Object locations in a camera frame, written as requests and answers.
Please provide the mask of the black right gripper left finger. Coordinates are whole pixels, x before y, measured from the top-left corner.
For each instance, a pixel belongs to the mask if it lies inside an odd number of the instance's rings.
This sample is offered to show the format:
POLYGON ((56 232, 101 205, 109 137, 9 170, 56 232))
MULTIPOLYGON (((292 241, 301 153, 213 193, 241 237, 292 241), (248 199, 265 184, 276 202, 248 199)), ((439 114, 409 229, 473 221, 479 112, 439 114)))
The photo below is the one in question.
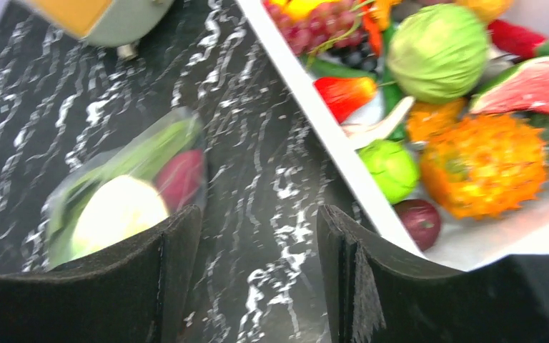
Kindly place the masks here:
POLYGON ((0 275, 0 342, 175 342, 201 230, 188 206, 49 272, 0 275))

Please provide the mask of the napa cabbage toy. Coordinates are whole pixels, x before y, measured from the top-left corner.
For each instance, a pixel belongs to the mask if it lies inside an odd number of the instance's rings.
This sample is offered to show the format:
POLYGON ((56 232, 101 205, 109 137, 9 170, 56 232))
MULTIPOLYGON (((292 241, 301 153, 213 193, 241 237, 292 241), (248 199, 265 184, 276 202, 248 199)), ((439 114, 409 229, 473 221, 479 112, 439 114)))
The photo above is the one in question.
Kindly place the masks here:
POLYGON ((99 187, 81 212, 71 236, 78 259, 162 222, 167 206, 151 184, 122 175, 99 187))

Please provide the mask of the purple beet toy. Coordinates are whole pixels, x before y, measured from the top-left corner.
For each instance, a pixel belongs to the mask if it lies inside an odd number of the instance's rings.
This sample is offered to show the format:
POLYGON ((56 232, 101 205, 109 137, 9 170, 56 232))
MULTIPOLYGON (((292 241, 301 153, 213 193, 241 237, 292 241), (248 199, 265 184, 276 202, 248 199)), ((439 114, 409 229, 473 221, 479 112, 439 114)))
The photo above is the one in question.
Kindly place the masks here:
POLYGON ((204 172, 201 149, 178 153, 162 167, 154 182, 170 212, 191 203, 203 184, 204 172))

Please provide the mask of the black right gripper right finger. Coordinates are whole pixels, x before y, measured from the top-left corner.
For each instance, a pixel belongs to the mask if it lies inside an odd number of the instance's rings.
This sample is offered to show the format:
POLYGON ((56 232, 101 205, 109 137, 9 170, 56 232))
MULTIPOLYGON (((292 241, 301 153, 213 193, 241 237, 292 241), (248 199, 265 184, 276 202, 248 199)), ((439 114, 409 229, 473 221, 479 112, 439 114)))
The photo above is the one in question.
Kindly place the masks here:
POLYGON ((461 272, 330 205, 317 243, 333 342, 549 342, 549 255, 461 272))

